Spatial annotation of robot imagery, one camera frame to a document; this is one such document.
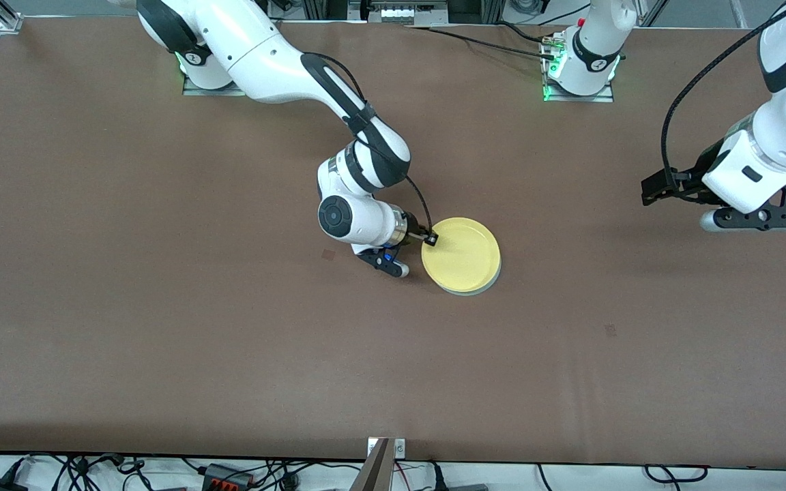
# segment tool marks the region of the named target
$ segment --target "electrical cable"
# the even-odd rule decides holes
[[[518,36],[524,38],[524,40],[533,41],[534,43],[542,43],[542,38],[535,38],[533,36],[530,36],[530,34],[526,34],[526,32],[521,31],[521,28],[518,28],[518,26],[512,24],[511,22],[500,20],[496,24],[506,26],[507,28],[517,33]]]
[[[436,487],[433,488],[433,491],[448,491],[445,482],[445,473],[442,473],[442,467],[434,460],[430,463],[433,464],[433,470],[436,473]]]
[[[302,470],[304,470],[304,469],[306,469],[306,468],[308,468],[310,466],[314,466],[315,464],[316,464],[316,462],[311,462],[311,463],[308,463],[308,464],[306,464],[306,465],[304,465],[302,467],[297,468],[294,471],[289,471],[287,473],[284,473],[284,475],[281,476],[280,479],[275,479],[275,481],[272,482],[272,484],[266,484],[264,487],[259,488],[259,491],[266,491],[267,489],[277,488],[278,487],[278,482],[282,481],[282,479],[286,479],[286,478],[288,478],[290,476],[297,475],[299,472],[302,472]]]
[[[433,218],[430,217],[430,208],[426,205],[426,200],[424,199],[424,193],[420,192],[420,188],[417,184],[414,183],[414,180],[411,179],[411,176],[405,176],[405,179],[408,181],[408,184],[414,188],[414,192],[418,193],[418,199],[420,199],[420,204],[424,206],[424,213],[426,214],[426,227],[433,231]]]
[[[353,90],[356,90],[356,94],[360,97],[360,99],[363,102],[366,101],[366,98],[363,97],[363,95],[362,95],[362,90],[360,89],[360,84],[356,83],[356,77],[353,77],[353,74],[350,72],[350,70],[347,69],[347,66],[345,66],[343,63],[341,63],[339,60],[337,60],[337,59],[335,59],[335,58],[333,58],[333,57],[331,57],[329,55],[325,55],[323,53],[306,52],[305,54],[312,54],[312,55],[314,55],[314,56],[316,56],[318,58],[322,58],[322,59],[325,59],[327,61],[331,61],[334,64],[336,64],[338,66],[338,68],[342,69],[347,74],[347,77],[350,78],[351,83],[353,83]]]
[[[251,472],[253,472],[253,471],[259,471],[259,469],[262,469],[262,468],[265,468],[265,469],[268,469],[268,468],[269,468],[269,466],[268,466],[268,461],[266,461],[266,463],[265,463],[264,465],[262,465],[262,466],[257,466],[257,467],[253,467],[253,468],[250,468],[250,469],[243,469],[243,470],[240,470],[240,471],[236,471],[236,472],[234,472],[234,473],[230,473],[230,475],[227,475],[227,476],[225,476],[224,478],[222,478],[222,479],[219,479],[218,485],[216,485],[216,487],[210,487],[210,488],[208,488],[208,489],[205,489],[204,491],[212,491],[212,489],[219,489],[219,488],[221,488],[221,487],[222,487],[222,483],[223,483],[224,481],[228,481],[229,479],[232,479],[232,478],[234,478],[234,477],[235,477],[235,476],[237,476],[237,475],[243,475],[244,473],[251,473]],[[259,482],[263,482],[263,483],[265,483],[265,481],[266,481],[266,479],[268,479],[268,477],[269,477],[269,475],[268,475],[268,473],[266,473],[266,475],[265,475],[265,477],[262,479],[262,481],[259,481]],[[259,482],[258,482],[258,483],[254,483],[254,484],[253,484],[253,487],[256,487],[256,486],[262,486],[262,484],[259,484]]]
[[[752,38],[758,36],[762,31],[766,31],[768,27],[776,24],[776,22],[779,22],[780,19],[783,18],[786,18],[786,10],[784,10],[784,12],[780,12],[779,14],[771,16],[771,18],[769,18],[766,22],[758,25],[751,32],[742,36],[738,41],[734,42],[733,44],[731,44],[729,48],[724,50],[723,53],[718,54],[718,56],[715,59],[713,59],[711,63],[709,63],[708,65],[705,66],[705,68],[699,71],[699,73],[696,74],[696,76],[693,77],[693,79],[690,80],[690,82],[688,82],[683,89],[681,89],[681,92],[675,97],[675,99],[669,106],[669,110],[667,111],[667,115],[665,115],[665,120],[663,121],[663,130],[660,132],[660,154],[663,158],[663,167],[665,168],[665,170],[671,172],[671,165],[669,164],[669,155],[667,153],[669,123],[671,123],[671,116],[675,114],[675,109],[678,108],[678,106],[681,103],[681,100],[683,100],[687,96],[687,93],[690,93],[690,90],[693,90],[693,87],[696,87],[696,84],[698,84],[699,81],[705,77],[705,75],[708,75],[708,72],[711,72],[715,68],[715,66],[720,64],[721,61],[726,59],[729,55],[733,54],[733,52],[735,52],[737,49],[742,47],[743,44],[745,44],[748,41],[751,41]]]
[[[444,35],[450,36],[452,38],[458,38],[458,40],[464,40],[464,41],[468,41],[470,43],[475,43],[475,44],[483,44],[483,46],[490,46],[491,48],[496,48],[497,50],[505,50],[506,52],[517,53],[517,54],[522,54],[522,55],[526,55],[526,56],[533,56],[533,57],[540,58],[540,59],[554,59],[554,56],[551,55],[551,54],[548,54],[548,53],[528,52],[527,50],[519,50],[517,48],[512,48],[512,47],[509,47],[509,46],[502,46],[501,44],[494,44],[494,43],[489,43],[487,41],[475,40],[475,38],[469,38],[467,36],[461,36],[461,35],[455,34],[453,32],[436,31],[436,30],[434,30],[433,28],[430,28],[430,27],[416,27],[415,29],[421,29],[421,30],[424,30],[424,31],[435,32],[436,34],[444,34]]]
[[[53,486],[50,487],[50,491],[59,491],[59,480],[62,479],[63,474],[66,473],[66,469],[68,468],[68,461],[63,461],[62,467],[59,467],[59,474],[57,478],[53,480]]]
[[[439,34],[450,34],[450,32],[433,31],[431,29],[428,29],[428,31],[439,32]],[[465,37],[461,37],[459,35],[453,35],[453,36],[454,37],[458,37],[458,38],[465,38]],[[496,47],[499,47],[501,49],[514,50],[514,48],[506,48],[505,46],[498,46],[498,44],[489,44],[489,43],[484,43],[484,41],[478,41],[478,40],[474,40],[474,41],[477,42],[477,43],[480,43],[480,44],[488,44],[489,46],[496,46]],[[540,55],[539,53],[530,53],[530,52],[521,52],[521,53],[532,54],[533,56],[543,56],[543,55]],[[334,64],[336,64],[338,66],[338,68],[341,69],[341,71],[345,72],[345,74],[347,75],[347,78],[350,78],[350,81],[353,84],[353,90],[356,90],[356,93],[358,94],[360,99],[363,102],[366,102],[366,98],[362,95],[362,89],[360,88],[359,82],[356,81],[356,77],[352,74],[352,72],[350,72],[349,69],[347,69],[347,66],[345,66],[343,63],[341,63],[339,60],[337,60],[337,59],[335,59],[335,58],[333,58],[331,56],[325,55],[323,53],[306,52],[305,54],[312,54],[312,55],[314,55],[314,56],[316,56],[318,58],[325,59],[327,61],[331,61]],[[375,148],[374,145],[370,145],[370,144],[368,144],[368,142],[364,142],[364,140],[362,140],[362,138],[360,138],[359,136],[356,137],[356,140],[359,143],[362,143],[363,145],[365,145],[369,150],[372,150],[375,153],[378,153],[378,155],[383,155],[383,152],[380,152],[380,150]],[[427,221],[428,229],[430,229],[430,232],[432,232],[433,231],[433,219],[430,217],[430,209],[426,205],[426,200],[424,199],[423,193],[420,192],[420,189],[418,188],[417,184],[415,184],[414,181],[411,180],[411,177],[406,175],[405,179],[408,180],[408,183],[411,184],[411,186],[414,188],[415,192],[418,193],[418,199],[420,199],[420,204],[423,205],[424,213],[426,214],[426,221]]]
[[[402,481],[405,482],[405,489],[411,491],[411,484],[408,483],[408,478],[405,477],[405,471],[402,470],[402,465],[400,465],[399,462],[396,463],[396,470],[399,472],[399,475],[402,476]]]
[[[665,472],[665,474],[667,476],[669,476],[669,478],[668,479],[662,479],[662,478],[656,477],[655,475],[653,475],[651,473],[651,467],[659,467],[659,468],[663,469],[663,472]],[[699,482],[699,481],[702,481],[702,479],[705,479],[705,478],[708,477],[708,467],[699,467],[699,469],[702,470],[702,473],[700,475],[696,476],[696,477],[679,478],[679,477],[675,477],[675,475],[673,473],[671,473],[671,470],[669,470],[669,467],[661,466],[659,464],[658,465],[646,465],[645,466],[645,474],[648,476],[648,479],[651,479],[651,481],[657,482],[659,484],[673,484],[675,486],[675,490],[676,491],[681,491],[680,484],[692,484],[693,482]]]
[[[539,467],[539,476],[542,476],[542,484],[545,485],[545,489],[548,491],[554,491],[551,489],[551,485],[548,484],[548,478],[545,477],[545,469],[542,468],[542,464],[536,464],[536,466]]]
[[[577,9],[575,9],[575,10],[572,10],[571,12],[566,12],[565,14],[562,14],[562,15],[556,16],[555,18],[550,18],[550,19],[548,19],[548,20],[544,20],[544,21],[542,21],[542,22],[539,22],[539,24],[536,24],[536,26],[539,26],[539,25],[548,25],[548,24],[550,24],[551,22],[554,22],[555,20],[559,20],[559,19],[565,18],[565,16],[570,16],[570,15],[572,15],[572,14],[576,14],[576,13],[580,12],[581,10],[584,10],[584,9],[586,9],[586,8],[587,8],[587,7],[589,7],[589,6],[590,6],[590,4],[589,4],[589,3],[588,3],[588,4],[586,4],[586,5],[582,5],[582,6],[578,7]],[[516,24],[518,24],[518,25],[524,25],[524,24],[527,24],[527,22],[529,22],[529,21],[533,20],[534,18],[537,18],[537,16],[539,16],[539,15],[540,15],[540,14],[536,14],[536,15],[534,15],[534,16],[531,16],[531,18],[528,18],[528,19],[526,19],[526,20],[521,20],[521,22],[517,22]]]
[[[181,461],[183,461],[184,464],[187,464],[187,467],[190,467],[194,471],[199,472],[199,466],[194,466],[193,464],[190,463],[189,460],[184,459],[184,457],[181,457]]]
[[[318,466],[323,466],[323,467],[330,467],[330,468],[336,468],[336,467],[347,467],[347,468],[349,468],[349,469],[353,469],[353,470],[355,470],[355,471],[357,471],[357,472],[359,472],[359,471],[361,471],[361,470],[362,470],[362,467],[358,467],[358,466],[351,466],[350,464],[327,464],[327,463],[324,463],[324,462],[315,462],[315,463],[316,463]]]

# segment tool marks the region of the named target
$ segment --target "metal mounting plate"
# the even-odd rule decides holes
[[[366,449],[366,455],[372,453],[372,449],[375,448],[375,443],[377,443],[378,438],[369,438],[368,445]],[[397,460],[405,459],[405,438],[396,438],[393,442],[396,445],[396,454],[394,457]]]
[[[556,42],[561,42],[563,36],[564,34],[562,32],[555,32],[550,38],[553,38],[553,40]],[[548,46],[548,44],[542,43],[540,44],[539,51],[542,54],[550,54],[555,56],[557,60],[562,59],[562,57],[565,56],[565,50],[561,44],[553,44],[552,46]],[[552,65],[557,64],[558,62],[556,60],[542,60],[542,96],[544,100],[564,100],[565,102],[614,102],[614,93],[612,93],[611,90],[611,81],[607,82],[601,91],[593,95],[576,95],[571,92],[567,92],[564,88],[560,87],[555,80],[549,78],[548,76],[548,71],[552,69]]]
[[[235,82],[231,82],[230,85],[214,90],[205,89],[202,87],[197,87],[189,78],[184,77],[184,90],[182,92],[184,95],[222,95],[222,96],[240,96],[244,95],[244,92],[235,85]]]

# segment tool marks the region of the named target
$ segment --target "metal bracket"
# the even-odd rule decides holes
[[[243,96],[244,95],[244,91],[242,91],[240,88],[238,88],[238,86],[235,85],[235,82],[231,82],[226,87],[221,87],[221,88],[214,89],[214,90],[205,89],[205,88],[199,87],[196,84],[194,84],[193,81],[190,80],[189,78],[184,77],[184,89],[181,90],[181,94],[183,94],[183,95],[218,95],[218,96],[237,97],[237,96]]]
[[[405,457],[404,438],[369,438],[366,463],[353,480],[350,491],[390,491],[393,462],[400,453]]]
[[[576,95],[567,92],[564,88],[560,87],[555,80],[548,76],[549,72],[554,72],[561,66],[562,60],[565,59],[565,41],[562,38],[562,32],[555,32],[553,36],[548,37],[548,41],[539,44],[539,53],[549,54],[554,59],[542,59],[542,97],[543,100],[563,100],[564,102],[614,102],[614,93],[611,92],[611,80],[614,78],[614,68],[611,69],[611,77],[605,83],[605,87],[598,93],[593,95]],[[620,62],[621,57],[615,59],[614,64],[617,68],[617,63]]]
[[[0,32],[17,34],[23,25],[23,14],[17,12],[4,0],[0,0]]]
[[[379,441],[379,439],[381,438],[368,439],[368,449],[366,450],[367,455],[372,454],[372,450],[375,448],[375,444],[377,444],[377,441]],[[396,440],[393,442],[393,450],[395,451],[393,456],[397,460],[405,459],[405,438],[396,438]]]

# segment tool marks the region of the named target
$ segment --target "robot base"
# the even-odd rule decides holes
[[[238,88],[235,83],[231,83],[226,87],[216,89],[206,89],[197,86],[189,78],[184,77],[184,90],[181,92],[183,95],[223,95],[223,96],[241,96],[244,91]]]
[[[565,59],[565,41],[562,32],[555,32],[548,37],[548,41],[540,44],[540,53],[550,54],[553,60],[542,60],[542,97],[543,100],[565,100],[565,102],[614,102],[611,90],[611,80],[601,91],[593,95],[576,95],[560,87],[556,80],[549,77],[549,72],[559,69],[559,60]]]

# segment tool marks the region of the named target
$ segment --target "brown table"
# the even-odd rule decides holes
[[[639,200],[668,103],[740,32],[633,32],[615,103],[580,104],[426,31],[282,30],[358,76],[436,220],[495,233],[496,285],[444,293],[416,250],[391,279],[321,232],[349,142],[324,106],[184,97],[134,18],[31,18],[0,40],[0,449],[786,466],[786,233]],[[740,52],[674,164],[766,99]]]

